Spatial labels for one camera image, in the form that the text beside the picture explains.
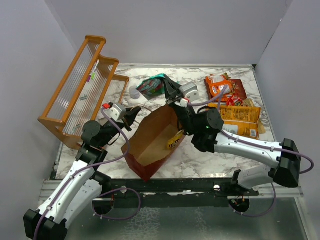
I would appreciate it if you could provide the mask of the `teal snack packet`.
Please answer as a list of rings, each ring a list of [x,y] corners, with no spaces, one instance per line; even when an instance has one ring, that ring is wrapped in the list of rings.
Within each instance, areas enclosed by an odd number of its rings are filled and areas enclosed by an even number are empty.
[[[165,74],[161,73],[144,80],[136,89],[147,99],[152,99],[165,94],[163,79]]]

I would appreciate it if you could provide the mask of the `red brown paper bag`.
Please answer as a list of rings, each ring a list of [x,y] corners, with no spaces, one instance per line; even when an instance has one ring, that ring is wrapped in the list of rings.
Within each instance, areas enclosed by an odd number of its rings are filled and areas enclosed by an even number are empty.
[[[121,147],[123,153],[128,151],[125,160],[129,168],[145,182],[149,181],[184,140],[183,134],[173,149],[167,149],[168,140],[179,131],[176,113],[168,105],[150,113],[141,121],[129,143]]]

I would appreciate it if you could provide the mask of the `orange Fox's candy bag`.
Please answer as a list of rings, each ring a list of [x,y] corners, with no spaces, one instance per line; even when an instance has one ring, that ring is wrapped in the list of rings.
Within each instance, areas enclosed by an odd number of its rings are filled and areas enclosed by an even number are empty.
[[[216,97],[223,91],[223,97],[230,94],[233,90],[233,85],[230,80],[214,82],[209,84],[209,90],[213,97]]]
[[[205,82],[210,86],[232,86],[230,77],[227,73],[223,74],[210,74],[205,77]]]

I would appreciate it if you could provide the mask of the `yellow M&M's candy packet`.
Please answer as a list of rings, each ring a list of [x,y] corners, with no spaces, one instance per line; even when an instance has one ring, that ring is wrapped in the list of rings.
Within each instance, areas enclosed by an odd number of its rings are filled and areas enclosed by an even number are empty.
[[[167,141],[166,147],[167,149],[173,149],[182,139],[182,137],[184,136],[184,131],[180,130],[179,132],[177,132],[171,139],[169,139]]]

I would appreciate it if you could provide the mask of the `small red snack packet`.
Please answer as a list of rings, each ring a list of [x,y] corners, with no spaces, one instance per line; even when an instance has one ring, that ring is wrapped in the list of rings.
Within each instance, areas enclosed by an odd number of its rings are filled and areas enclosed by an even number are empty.
[[[243,104],[243,100],[237,94],[233,94],[226,102],[227,106],[241,107]]]

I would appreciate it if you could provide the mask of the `red Doritos chip bag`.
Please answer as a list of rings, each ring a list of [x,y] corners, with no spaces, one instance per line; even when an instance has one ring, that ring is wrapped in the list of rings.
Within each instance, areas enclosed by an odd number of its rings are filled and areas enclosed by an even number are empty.
[[[240,79],[230,79],[229,81],[232,83],[233,90],[232,90],[232,93],[225,94],[225,96],[222,98],[222,102],[226,103],[228,98],[232,94],[237,94],[241,100],[246,100],[247,99],[247,93],[245,91],[245,88],[243,86],[242,81]],[[212,99],[214,96],[211,93],[211,88],[208,85],[206,80],[204,80],[204,83],[205,83],[205,87],[206,87],[206,92],[207,92],[208,98]]]

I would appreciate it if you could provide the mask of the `yellow Kettle chip bag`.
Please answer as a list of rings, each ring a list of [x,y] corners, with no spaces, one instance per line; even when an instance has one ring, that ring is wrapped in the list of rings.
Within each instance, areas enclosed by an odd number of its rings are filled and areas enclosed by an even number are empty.
[[[219,112],[224,121],[222,127],[224,131],[242,137],[259,139],[260,107],[220,105]]]

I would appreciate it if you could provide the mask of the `golden chip bag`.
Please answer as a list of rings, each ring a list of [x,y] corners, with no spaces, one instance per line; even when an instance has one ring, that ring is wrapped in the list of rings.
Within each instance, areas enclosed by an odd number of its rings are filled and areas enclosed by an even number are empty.
[[[244,105],[247,106],[247,107],[255,107],[255,104],[254,104],[253,100],[250,99],[250,98],[245,99],[243,102],[244,102]],[[266,129],[265,129],[265,127],[264,127],[264,125],[263,125],[263,123],[262,123],[262,121],[260,119],[258,120],[257,124],[258,124],[259,134],[265,134],[266,133]]]

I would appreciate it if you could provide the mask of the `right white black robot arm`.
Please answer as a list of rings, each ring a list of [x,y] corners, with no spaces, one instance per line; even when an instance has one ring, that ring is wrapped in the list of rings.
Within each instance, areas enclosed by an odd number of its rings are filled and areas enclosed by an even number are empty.
[[[180,85],[164,75],[162,80],[166,104],[171,107],[184,135],[192,136],[191,143],[203,153],[230,154],[256,161],[259,167],[237,170],[229,189],[240,196],[247,190],[268,183],[287,188],[299,185],[301,156],[295,142],[268,142],[239,136],[223,130],[224,121],[217,108],[196,113],[194,102],[199,98],[193,82]]]

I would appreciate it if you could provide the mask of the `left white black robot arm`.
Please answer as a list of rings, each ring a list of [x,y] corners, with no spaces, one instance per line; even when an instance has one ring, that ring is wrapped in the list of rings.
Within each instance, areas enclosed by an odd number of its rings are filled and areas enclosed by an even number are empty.
[[[104,104],[105,124],[96,120],[82,128],[82,145],[68,174],[51,196],[37,210],[29,209],[23,216],[26,236],[31,240],[64,240],[76,217],[93,199],[106,197],[111,190],[110,177],[98,171],[106,164],[105,146],[123,129],[131,130],[141,107],[125,108],[119,103]]]

